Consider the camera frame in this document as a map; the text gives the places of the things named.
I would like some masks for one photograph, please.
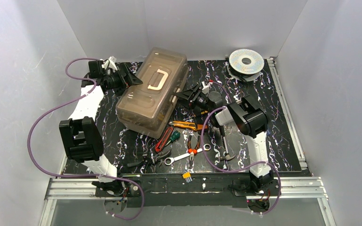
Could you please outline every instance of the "toolbox lid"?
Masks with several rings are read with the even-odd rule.
[[[162,106],[167,106],[164,103],[171,101],[174,87],[183,79],[181,71],[186,63],[184,54],[153,48],[136,74],[143,84],[126,90],[117,111],[127,112],[127,118],[135,123],[156,119]]]

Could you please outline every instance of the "tabletop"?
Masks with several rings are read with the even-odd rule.
[[[142,62],[128,63],[130,69],[136,73]],[[301,171],[299,159],[296,155],[295,147],[288,129],[287,120],[281,107],[276,85],[272,77],[269,65],[265,60],[262,70],[263,75],[253,82],[242,83],[228,75],[227,62],[225,60],[188,61],[189,73],[187,83],[184,87],[189,89],[202,81],[213,80],[222,84],[231,97],[231,101],[241,99],[250,94],[257,98],[261,106],[270,117],[267,130],[267,153],[271,162],[278,171]],[[224,102],[229,103],[224,91],[212,84],[210,90],[218,91],[222,94]],[[102,135],[104,151],[106,157],[113,163],[119,173],[183,173],[188,169],[188,158],[174,162],[171,166],[153,165],[145,168],[128,168],[127,163],[142,160],[142,155],[154,156],[155,144],[158,140],[146,135],[127,129],[119,122],[115,105],[120,97],[116,97],[114,92],[109,90],[100,103],[97,111],[96,125]],[[185,109],[180,104],[176,105],[170,121],[196,121],[203,122],[206,115],[195,116],[190,110]],[[187,152],[187,139],[193,135],[192,146],[197,142],[198,133],[189,129],[174,128],[181,133],[180,139],[168,145],[163,151],[172,150],[172,157]],[[212,149],[207,152],[209,159],[222,169],[236,170],[247,166],[249,162],[249,151],[247,141],[234,125],[225,126],[230,155],[236,155],[235,159],[224,163],[220,161],[224,148],[217,128],[209,125],[207,134],[205,133],[205,144],[209,143]],[[204,155],[199,153],[195,156],[192,172],[216,172],[206,161]],[[78,164],[73,160],[67,160],[63,173],[84,174],[91,173],[87,167]]]

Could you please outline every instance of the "screwdriver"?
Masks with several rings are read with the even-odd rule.
[[[174,131],[173,134],[171,134],[171,137],[169,138],[169,141],[167,141],[165,147],[166,147],[167,145],[169,145],[170,143],[178,140],[178,138],[180,138],[180,136],[181,136],[181,133],[180,133],[180,132]]]

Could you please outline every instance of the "combination wrench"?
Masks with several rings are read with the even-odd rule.
[[[204,146],[205,151],[209,151],[210,148],[211,148],[210,144],[205,144],[205,146]],[[202,150],[203,150],[202,148],[197,149],[197,153],[202,152]],[[165,158],[165,165],[169,166],[169,165],[173,164],[175,161],[189,157],[189,155],[190,155],[189,153],[185,153],[185,154],[182,154],[175,158],[172,158],[172,157]]]

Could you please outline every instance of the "orange utility knife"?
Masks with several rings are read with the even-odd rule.
[[[191,129],[193,131],[202,130],[202,128],[203,128],[203,125],[196,124],[194,122],[189,122],[189,121],[171,121],[171,122],[169,122],[169,125],[172,125],[172,126],[178,127],[178,128]]]

